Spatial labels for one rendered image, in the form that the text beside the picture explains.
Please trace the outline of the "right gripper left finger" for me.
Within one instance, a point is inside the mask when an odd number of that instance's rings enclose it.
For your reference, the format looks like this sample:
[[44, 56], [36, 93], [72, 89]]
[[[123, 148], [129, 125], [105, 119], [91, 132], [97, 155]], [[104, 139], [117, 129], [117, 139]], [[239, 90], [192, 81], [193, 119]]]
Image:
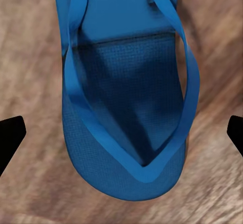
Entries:
[[0, 121], [0, 176], [26, 135], [22, 116]]

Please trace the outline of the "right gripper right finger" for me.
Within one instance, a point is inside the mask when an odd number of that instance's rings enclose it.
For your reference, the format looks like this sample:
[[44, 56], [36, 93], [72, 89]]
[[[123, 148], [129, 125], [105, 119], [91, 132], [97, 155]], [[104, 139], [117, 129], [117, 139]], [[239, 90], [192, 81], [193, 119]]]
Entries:
[[243, 156], [243, 118], [231, 116], [227, 133]]

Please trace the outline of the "sandal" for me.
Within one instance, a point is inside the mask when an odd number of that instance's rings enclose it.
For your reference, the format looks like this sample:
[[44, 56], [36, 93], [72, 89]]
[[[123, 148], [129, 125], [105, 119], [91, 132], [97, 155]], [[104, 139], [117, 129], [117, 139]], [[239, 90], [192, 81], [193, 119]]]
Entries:
[[[56, 0], [56, 8], [62, 124], [73, 166], [117, 199], [164, 195], [182, 173], [200, 86], [177, 0]], [[185, 49], [184, 99], [175, 31]]]

